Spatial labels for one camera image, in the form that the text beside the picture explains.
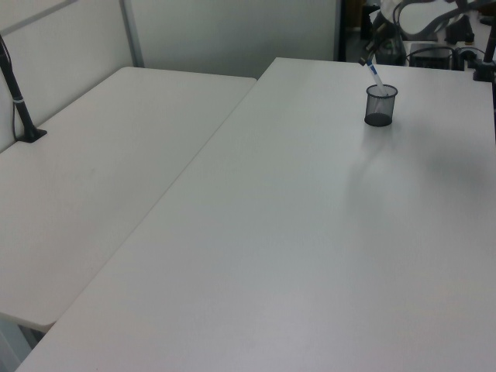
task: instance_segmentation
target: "black cable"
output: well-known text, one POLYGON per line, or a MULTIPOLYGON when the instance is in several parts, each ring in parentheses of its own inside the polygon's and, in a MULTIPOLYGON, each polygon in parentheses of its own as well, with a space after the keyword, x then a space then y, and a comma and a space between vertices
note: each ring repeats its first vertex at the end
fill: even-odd
POLYGON ((451 55, 453 55, 453 52, 455 51, 450 46, 441 46, 441 47, 440 46, 429 46, 427 48, 422 48, 422 49, 416 50, 415 52, 411 52, 406 57, 408 58, 408 57, 413 56, 414 54, 417 54, 417 53, 426 52, 428 50, 438 50, 438 49, 448 49, 448 50, 451 50, 451 55))
POLYGON ((2 44, 2 48, 5 51, 5 54, 7 54, 7 58, 9 59, 9 65, 10 65, 10 67, 12 67, 12 59, 10 58, 9 50, 7 49, 7 46, 5 45, 5 41, 3 41, 2 36, 0 36, 0 43, 2 44))
MULTIPOLYGON (((9 59, 9 66, 12 68, 12 58, 10 57, 9 49, 7 49, 7 46, 5 45, 5 41, 3 41, 3 38, 0 36, 0 44, 2 45, 2 49, 4 50, 5 54, 7 54, 7 58, 9 59)), ((12 135, 14 137, 14 141, 17 142, 17 135, 16 135, 16 104, 14 101, 12 101, 12 135)))
POLYGON ((478 52, 481 52, 484 56, 486 55, 486 52, 484 52, 483 50, 480 50, 478 48, 474 48, 473 46, 462 46, 461 48, 457 48, 458 50, 463 50, 463 49, 473 49, 473 50, 476 50, 478 52))
POLYGON ((12 103, 12 135, 14 136, 14 141, 17 142, 17 136, 16 136, 16 104, 13 102, 12 103))

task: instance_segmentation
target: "tabletop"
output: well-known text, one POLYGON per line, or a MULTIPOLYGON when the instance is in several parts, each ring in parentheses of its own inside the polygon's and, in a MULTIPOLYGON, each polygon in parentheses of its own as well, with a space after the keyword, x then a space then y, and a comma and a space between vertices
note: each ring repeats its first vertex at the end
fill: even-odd
POLYGON ((254 81, 127 67, 0 154, 0 316, 57 321, 254 81))
POLYGON ((276 59, 19 372, 496 365, 491 85, 276 59))

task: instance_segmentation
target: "white wall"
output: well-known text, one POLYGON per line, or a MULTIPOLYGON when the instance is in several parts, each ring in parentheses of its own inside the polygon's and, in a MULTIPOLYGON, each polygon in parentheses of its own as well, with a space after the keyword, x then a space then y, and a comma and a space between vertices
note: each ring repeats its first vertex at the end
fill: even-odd
MULTIPOLYGON (((36 126, 132 66, 119 0, 77 0, 4 40, 36 126)), ((0 151, 12 143, 11 115, 12 98, 0 75, 0 151)))
POLYGON ((126 8, 145 67, 259 78, 275 57, 332 60, 336 3, 126 0, 126 8))

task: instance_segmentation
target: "blue pen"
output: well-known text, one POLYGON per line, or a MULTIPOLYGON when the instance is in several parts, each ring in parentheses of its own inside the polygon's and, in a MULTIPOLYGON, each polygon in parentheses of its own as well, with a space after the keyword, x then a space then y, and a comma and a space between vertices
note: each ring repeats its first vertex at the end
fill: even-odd
POLYGON ((369 67, 369 71, 372 74, 372 77, 374 78, 375 84, 377 84, 377 87, 379 88, 379 92, 381 93, 381 95, 383 97, 388 96, 389 94, 386 92, 386 88, 384 87, 384 84, 382 84, 381 78, 379 77, 377 70, 372 64, 372 60, 367 61, 367 66, 369 67))

